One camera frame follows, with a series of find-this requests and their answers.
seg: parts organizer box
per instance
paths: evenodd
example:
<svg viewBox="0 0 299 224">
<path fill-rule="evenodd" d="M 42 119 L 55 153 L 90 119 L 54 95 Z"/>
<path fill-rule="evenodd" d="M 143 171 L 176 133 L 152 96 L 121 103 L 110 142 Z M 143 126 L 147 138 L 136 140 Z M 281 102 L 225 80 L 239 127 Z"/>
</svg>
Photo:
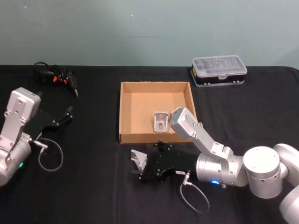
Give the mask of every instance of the parts organizer box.
<svg viewBox="0 0 299 224">
<path fill-rule="evenodd" d="M 197 57 L 191 74 L 197 87 L 242 84 L 247 69 L 237 55 Z"/>
</svg>

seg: metal bracket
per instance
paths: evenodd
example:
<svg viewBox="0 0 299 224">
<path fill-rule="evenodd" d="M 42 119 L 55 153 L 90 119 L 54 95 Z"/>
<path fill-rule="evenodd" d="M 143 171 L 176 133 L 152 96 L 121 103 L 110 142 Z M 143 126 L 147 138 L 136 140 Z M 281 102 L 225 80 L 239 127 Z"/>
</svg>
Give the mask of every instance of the metal bracket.
<svg viewBox="0 0 299 224">
<path fill-rule="evenodd" d="M 136 163 L 136 166 L 139 172 L 142 174 L 146 163 L 148 161 L 148 155 L 142 152 L 138 152 L 136 150 L 131 150 L 131 160 Z"/>
<path fill-rule="evenodd" d="M 155 112 L 154 132 L 167 133 L 168 112 Z"/>
</svg>

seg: wall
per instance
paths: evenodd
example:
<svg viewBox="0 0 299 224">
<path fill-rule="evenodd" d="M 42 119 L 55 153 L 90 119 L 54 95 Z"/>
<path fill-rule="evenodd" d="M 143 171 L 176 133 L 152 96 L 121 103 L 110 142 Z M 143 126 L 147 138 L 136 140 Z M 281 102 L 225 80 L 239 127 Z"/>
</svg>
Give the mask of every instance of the wall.
<svg viewBox="0 0 299 224">
<path fill-rule="evenodd" d="M 297 0 L 2 0 L 0 64 L 299 68 Z"/>
</svg>

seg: cardboard box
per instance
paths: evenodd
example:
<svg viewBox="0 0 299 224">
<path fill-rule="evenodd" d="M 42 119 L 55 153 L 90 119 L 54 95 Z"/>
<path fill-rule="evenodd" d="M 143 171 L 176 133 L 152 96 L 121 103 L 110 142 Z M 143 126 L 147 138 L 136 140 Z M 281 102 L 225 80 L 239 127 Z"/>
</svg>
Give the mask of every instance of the cardboard box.
<svg viewBox="0 0 299 224">
<path fill-rule="evenodd" d="M 178 137 L 168 123 L 167 133 L 154 133 L 154 113 L 170 113 L 187 107 L 196 117 L 189 82 L 122 82 L 120 98 L 120 143 L 188 142 Z"/>
</svg>

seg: table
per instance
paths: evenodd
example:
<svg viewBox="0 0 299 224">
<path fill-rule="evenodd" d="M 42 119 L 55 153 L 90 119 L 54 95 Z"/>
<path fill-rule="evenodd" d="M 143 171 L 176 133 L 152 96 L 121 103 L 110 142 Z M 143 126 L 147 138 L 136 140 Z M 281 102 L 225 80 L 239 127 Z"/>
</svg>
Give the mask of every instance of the table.
<svg viewBox="0 0 299 224">
<path fill-rule="evenodd" d="M 40 108 L 61 115 L 74 107 L 74 121 L 56 140 L 64 164 L 47 173 L 33 149 L 24 166 L 0 188 L 1 223 L 43 224 L 283 224 L 279 204 L 292 189 L 284 183 L 276 198 L 263 200 L 244 188 L 196 182 L 211 203 L 198 215 L 180 199 L 182 179 L 141 184 L 132 174 L 130 150 L 150 153 L 152 144 L 120 145 L 119 97 L 122 81 L 192 81 L 187 67 L 74 66 L 79 97 L 65 87 L 34 85 L 31 66 L 0 66 L 0 111 L 11 90 L 20 86 L 43 91 Z M 286 143 L 299 148 L 299 71 L 289 67 L 248 67 L 242 85 L 199 89 L 191 82 L 197 117 L 210 135 L 243 155 L 255 146 Z M 198 153 L 192 143 L 177 148 Z M 185 189 L 197 207 L 200 195 Z"/>
</svg>

